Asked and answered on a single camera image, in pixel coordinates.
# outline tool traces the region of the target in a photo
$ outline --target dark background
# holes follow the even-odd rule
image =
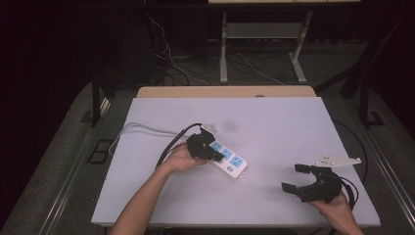
[[[158,1],[159,4],[179,2],[199,1]],[[159,61],[153,52],[160,50],[160,33],[155,32],[143,14],[131,9],[79,9],[76,7],[79,3],[48,0],[0,3],[0,227],[71,102],[94,75],[98,76],[106,96],[114,96],[118,89],[158,83]],[[412,1],[403,0],[363,0],[357,8],[316,8],[307,39],[333,43],[362,40],[376,48],[412,5]],[[302,16],[299,11],[284,10],[272,17],[250,12],[250,16],[255,21],[278,22],[283,20],[278,16]],[[206,39],[220,35],[220,12],[159,15],[172,47],[188,50],[201,59],[206,55]],[[245,21],[247,15],[233,12],[231,17]],[[414,19],[412,14],[404,19],[368,75],[373,78],[374,89],[412,135],[415,135],[415,38],[411,32]]]

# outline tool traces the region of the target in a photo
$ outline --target floor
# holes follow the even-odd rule
[[[219,83],[217,42],[210,42],[207,62],[195,60],[180,51],[173,51],[175,65],[166,70],[160,85],[221,85]],[[306,85],[317,86],[349,68],[365,48],[364,43],[316,42],[304,45],[300,63],[307,79]],[[292,41],[247,42],[231,41],[228,51],[228,85],[297,85],[288,52]],[[182,71],[191,74],[187,79]],[[357,100],[343,99],[339,82],[320,92],[327,110],[351,158],[367,158],[364,185],[374,204],[382,225],[364,228],[365,234],[414,234],[413,220],[405,214],[404,201],[393,188],[400,184],[407,197],[415,196],[414,139],[403,128],[382,98],[372,92],[370,111],[377,112],[385,125],[367,130],[357,120]],[[48,151],[33,174],[1,234],[105,234],[108,231],[90,222],[111,158],[104,164],[89,164],[87,159],[98,140],[115,139],[122,129],[136,90],[120,90],[102,106],[102,118],[91,127],[88,117],[92,110],[91,85],[86,86],[73,101],[66,119],[58,130]],[[386,159],[395,176],[385,173]],[[365,178],[366,164],[355,167]],[[315,228],[291,228],[300,235],[327,234],[329,227],[316,233]],[[275,229],[252,230],[250,234],[292,234]],[[162,234],[172,234],[164,230]],[[241,234],[238,230],[186,230],[174,234]]]

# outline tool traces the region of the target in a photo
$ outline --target human hand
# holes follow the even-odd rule
[[[342,234],[363,234],[354,219],[347,198],[343,192],[330,203],[321,200],[309,202],[309,204],[316,207],[327,221]]]
[[[174,147],[171,154],[161,165],[168,167],[171,172],[179,172],[207,163],[207,160],[193,158],[187,149],[186,142],[183,142]]]

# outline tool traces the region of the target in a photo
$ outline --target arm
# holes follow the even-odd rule
[[[310,202],[310,204],[315,206],[320,213],[326,217],[327,221],[329,221],[329,223],[342,234],[363,234],[354,219],[353,213],[348,205],[347,198],[343,192],[329,204],[324,201]]]
[[[186,145],[176,147],[130,199],[111,234],[144,234],[162,187],[170,175],[206,163],[206,160],[192,158]]]

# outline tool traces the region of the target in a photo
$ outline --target white power strip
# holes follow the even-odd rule
[[[244,170],[248,165],[246,160],[242,159],[239,155],[235,154],[218,141],[213,141],[209,145],[212,149],[224,156],[220,162],[210,161],[213,165],[217,166],[227,175],[231,176],[232,179],[238,179],[245,176]]]

